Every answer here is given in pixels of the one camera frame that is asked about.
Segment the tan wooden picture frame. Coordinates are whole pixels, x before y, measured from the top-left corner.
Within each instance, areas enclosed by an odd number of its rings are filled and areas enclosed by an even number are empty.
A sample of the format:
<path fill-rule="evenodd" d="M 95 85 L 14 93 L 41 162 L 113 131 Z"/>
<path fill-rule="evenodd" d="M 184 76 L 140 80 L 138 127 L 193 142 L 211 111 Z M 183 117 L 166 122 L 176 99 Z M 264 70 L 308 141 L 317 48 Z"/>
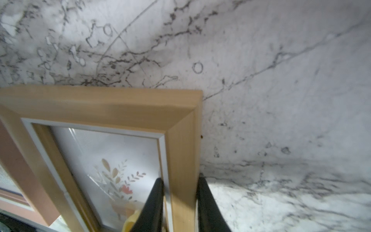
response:
<path fill-rule="evenodd" d="M 193 232 L 200 167 L 200 90 L 80 86 L 1 89 L 1 121 L 73 232 L 100 231 L 49 126 L 157 139 L 170 232 Z"/>

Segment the yellow cleaning cloth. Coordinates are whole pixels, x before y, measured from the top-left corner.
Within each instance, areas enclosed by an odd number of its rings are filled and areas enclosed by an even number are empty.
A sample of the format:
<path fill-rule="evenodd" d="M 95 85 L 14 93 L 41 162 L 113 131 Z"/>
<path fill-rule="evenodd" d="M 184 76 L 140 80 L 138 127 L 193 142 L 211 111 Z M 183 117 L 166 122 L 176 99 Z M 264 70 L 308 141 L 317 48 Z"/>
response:
<path fill-rule="evenodd" d="M 136 210 L 134 214 L 129 216 L 123 225 L 122 232 L 130 232 L 134 224 L 138 220 L 140 214 L 141 214 L 141 210 Z"/>

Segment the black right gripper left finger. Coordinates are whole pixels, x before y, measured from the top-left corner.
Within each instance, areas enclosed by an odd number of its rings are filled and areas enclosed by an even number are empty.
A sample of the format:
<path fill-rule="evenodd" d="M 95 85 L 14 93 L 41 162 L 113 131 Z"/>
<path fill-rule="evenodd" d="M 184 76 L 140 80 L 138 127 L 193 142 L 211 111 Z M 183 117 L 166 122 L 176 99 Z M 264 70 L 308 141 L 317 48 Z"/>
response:
<path fill-rule="evenodd" d="M 156 179 L 148 199 L 131 228 L 131 232 L 161 232 L 164 204 L 164 183 Z"/>

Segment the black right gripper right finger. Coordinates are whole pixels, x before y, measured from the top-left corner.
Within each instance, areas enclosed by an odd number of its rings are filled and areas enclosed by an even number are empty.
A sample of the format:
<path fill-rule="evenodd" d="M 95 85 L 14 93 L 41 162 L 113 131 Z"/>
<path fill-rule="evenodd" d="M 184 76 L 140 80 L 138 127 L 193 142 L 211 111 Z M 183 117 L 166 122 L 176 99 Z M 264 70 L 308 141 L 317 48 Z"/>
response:
<path fill-rule="evenodd" d="M 199 232 L 231 232 L 204 177 L 197 187 Z"/>

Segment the pink picture frame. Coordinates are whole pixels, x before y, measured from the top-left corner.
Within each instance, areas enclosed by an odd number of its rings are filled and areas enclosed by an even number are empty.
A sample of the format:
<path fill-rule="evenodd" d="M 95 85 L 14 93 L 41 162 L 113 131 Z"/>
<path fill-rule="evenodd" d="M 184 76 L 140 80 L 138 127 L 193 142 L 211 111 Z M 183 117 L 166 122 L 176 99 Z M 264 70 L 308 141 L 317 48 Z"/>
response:
<path fill-rule="evenodd" d="M 60 213 L 1 124 L 1 210 L 42 226 L 52 225 Z"/>

